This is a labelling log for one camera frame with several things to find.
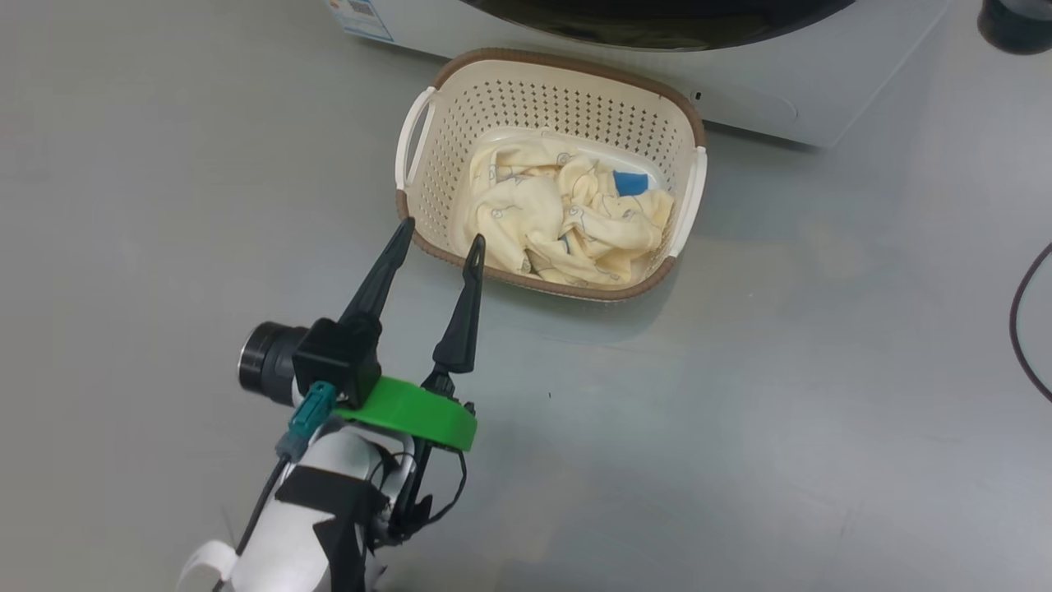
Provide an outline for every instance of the white strap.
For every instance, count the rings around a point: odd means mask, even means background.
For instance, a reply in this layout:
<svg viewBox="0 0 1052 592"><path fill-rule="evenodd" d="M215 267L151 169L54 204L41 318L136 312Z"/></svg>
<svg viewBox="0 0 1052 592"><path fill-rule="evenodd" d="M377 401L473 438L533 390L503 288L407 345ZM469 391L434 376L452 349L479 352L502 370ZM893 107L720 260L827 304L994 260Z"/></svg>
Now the white strap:
<svg viewBox="0 0 1052 592"><path fill-rule="evenodd" d="M176 592L182 590L183 579L194 571L195 568L207 566L219 572L219 577L226 581L234 571L234 564L238 562L238 554L234 548L221 540L209 540L202 545L190 555L183 566L183 571L179 574L179 581L176 583Z"/></svg>

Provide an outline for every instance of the white washing machine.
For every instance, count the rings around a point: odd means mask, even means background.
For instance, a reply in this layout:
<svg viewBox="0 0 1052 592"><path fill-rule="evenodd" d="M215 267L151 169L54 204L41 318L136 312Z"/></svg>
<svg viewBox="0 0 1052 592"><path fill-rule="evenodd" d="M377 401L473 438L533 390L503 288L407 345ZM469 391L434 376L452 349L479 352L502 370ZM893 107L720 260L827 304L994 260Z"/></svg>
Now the white washing machine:
<svg viewBox="0 0 1052 592"><path fill-rule="evenodd" d="M328 0L344 30L452 57L511 47L679 88L702 117L835 144L949 0Z"/></svg>

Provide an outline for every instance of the sticker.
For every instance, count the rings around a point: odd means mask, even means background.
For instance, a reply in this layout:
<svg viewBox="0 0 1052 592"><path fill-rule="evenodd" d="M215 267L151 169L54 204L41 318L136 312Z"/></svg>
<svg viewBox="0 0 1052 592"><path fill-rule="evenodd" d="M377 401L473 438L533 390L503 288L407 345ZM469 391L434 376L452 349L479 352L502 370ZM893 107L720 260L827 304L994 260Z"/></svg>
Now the sticker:
<svg viewBox="0 0 1052 592"><path fill-rule="evenodd" d="M384 21L380 20L377 7L369 0L328 0L332 15L347 33L394 42L387 33Z"/></svg>

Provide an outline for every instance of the green mount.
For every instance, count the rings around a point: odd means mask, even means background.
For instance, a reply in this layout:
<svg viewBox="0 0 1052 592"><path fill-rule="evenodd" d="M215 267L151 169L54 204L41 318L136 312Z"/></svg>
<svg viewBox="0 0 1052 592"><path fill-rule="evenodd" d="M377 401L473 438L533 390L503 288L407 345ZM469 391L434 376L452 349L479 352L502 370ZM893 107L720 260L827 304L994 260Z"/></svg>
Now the green mount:
<svg viewBox="0 0 1052 592"><path fill-rule="evenodd" d="M361 409L337 406L343 420L403 432L433 444L468 452L479 423L456 401L421 387L382 376Z"/></svg>

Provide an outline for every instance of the black object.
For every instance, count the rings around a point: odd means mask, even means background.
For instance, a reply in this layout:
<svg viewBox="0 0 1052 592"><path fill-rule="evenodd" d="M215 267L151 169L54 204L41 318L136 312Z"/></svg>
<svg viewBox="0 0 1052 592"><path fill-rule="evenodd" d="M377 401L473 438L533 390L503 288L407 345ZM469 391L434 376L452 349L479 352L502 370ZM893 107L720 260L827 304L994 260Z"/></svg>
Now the black object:
<svg viewBox="0 0 1052 592"><path fill-rule="evenodd" d="M482 278L485 265L486 239L480 233L476 234L474 240L471 241L471 249L468 250L467 257L464 259L462 273L464 287L457 300L457 308L453 309L445 334L431 354L434 369L421 385L436 395L452 399L456 386L449 374L467 374L474 370L474 352L479 339L479 312L482 307ZM458 488L453 501L434 516L431 516L432 497L425 495L418 504L417 495L420 493L424 470L427 468L427 462L431 457L431 449L434 447L429 442L417 438L413 441L413 448L417 451L413 470L409 474L406 485L402 487L402 491L394 502L394 512L391 514L390 530L396 539L409 538L420 529L434 524L442 516L445 516L446 512L460 499L460 495L464 491L464 484L467 482L464 453L458 452L462 472L460 488Z"/></svg>
<svg viewBox="0 0 1052 592"><path fill-rule="evenodd" d="M380 380L380 314L414 227L412 218L399 224L339 322L318 320L309 330L267 322L252 330L238 364L241 388L292 407L294 377L301 394L324 381L347 407L361 409Z"/></svg>
<svg viewBox="0 0 1052 592"><path fill-rule="evenodd" d="M238 366L239 382L246 391L266 395L270 400L292 406L291 383L306 394L319 381L333 385L343 395L339 405L360 409L380 379L377 345L382 326L380 315L387 301L391 281L405 261L414 222L406 218L399 225L384 251L372 265L339 322L318 320L310 327L287 327L264 323L248 336ZM438 396L452 399L456 387L450 374L464 374L474 370L476 344L479 335L479 312L482 303L482 279L486 259L486 241L480 234L471 243L464 265L464 288L461 290L449 326L434 348L434 368L423 387ZM471 414L474 407L465 405ZM461 464L461 482L453 501L431 515L432 496L426 495L419 503L417 495L427 461L434 445L414 440L414 463L406 484L394 502L386 529L373 528L365 546L372 549L379 542L398 545L407 540L423 527L441 519L457 504L467 483L467 465L464 454L458 451ZM393 468L394 455L381 451L382 464ZM280 469L288 462L282 458ZM258 503L262 510L281 470L267 482L267 488ZM355 525L362 525L366 517L376 517L383 505L377 506L376 497L382 495L366 482L351 477L308 470L298 467L276 493L278 499L316 508L332 513L331 520L315 529L325 549L332 574L332 590L358 590L362 585L361 569L364 550L355 536ZM239 554L251 534L258 512L254 512L249 529L239 545Z"/></svg>
<svg viewBox="0 0 1052 592"><path fill-rule="evenodd" d="M252 508L252 513L248 517L248 524L245 526L245 532L241 535L241 540L238 543L238 548L235 552L240 557L242 553L245 552L245 546L248 545L248 539L252 536L252 531L256 530L256 524L260 522L260 515L263 514L263 508L266 506L266 501L270 497L270 492L274 491L274 486L278 484L278 479L281 478L281 473L288 466L288 456L281 456L278 458L278 464L275 465L274 470L270 471L270 476L266 479L266 485L263 486L263 491L260 493L258 499L256 499L256 507ZM220 579L213 587L213 592L220 592L223 589L223 580Z"/></svg>
<svg viewBox="0 0 1052 592"><path fill-rule="evenodd" d="M1040 254L1034 259L1033 263L1030 263L1030 268L1023 275L1023 281L1019 282L1019 286L1015 288L1015 295L1012 298L1012 308L1008 313L1008 334L1009 339L1012 341L1012 351L1015 352L1015 360L1018 361L1019 366L1023 367L1024 374L1033 384L1037 392L1045 395L1045 399L1052 403L1052 390L1041 383L1040 379L1034 372L1034 369L1030 368L1030 363L1027 362L1027 356L1023 354L1023 346L1019 345L1019 331L1016 327L1019 318L1019 304L1023 303L1023 293L1027 290L1027 286L1030 285L1030 279L1034 277L1037 272L1037 268L1041 266L1045 259L1048 258L1049 253L1052 253L1052 242L1041 250Z"/></svg>
<svg viewBox="0 0 1052 592"><path fill-rule="evenodd" d="M442 341L434 346L431 361L436 372L467 374L474 370L474 349L479 341L479 311L482 308L482 272L486 264L486 239L480 233L471 242L464 260L464 288Z"/></svg>
<svg viewBox="0 0 1052 592"><path fill-rule="evenodd" d="M998 49L1029 56L1052 49L1052 0L984 0L979 33Z"/></svg>
<svg viewBox="0 0 1052 592"><path fill-rule="evenodd" d="M719 49L798 30L854 0L464 0L504 20L580 41Z"/></svg>
<svg viewBox="0 0 1052 592"><path fill-rule="evenodd" d="M238 363L238 383L249 393L292 407L292 352L307 334L305 327L266 322L252 330Z"/></svg>
<svg viewBox="0 0 1052 592"><path fill-rule="evenodd" d="M332 517L315 525L315 536L329 563L332 592L365 592L364 545L356 527L367 530L387 498L368 482L313 467L297 467L275 492L275 499Z"/></svg>
<svg viewBox="0 0 1052 592"><path fill-rule="evenodd" d="M324 381L346 396L350 409L361 409L380 380L381 330L380 320L370 314L352 315L339 325L327 319L316 321L292 353L300 394Z"/></svg>

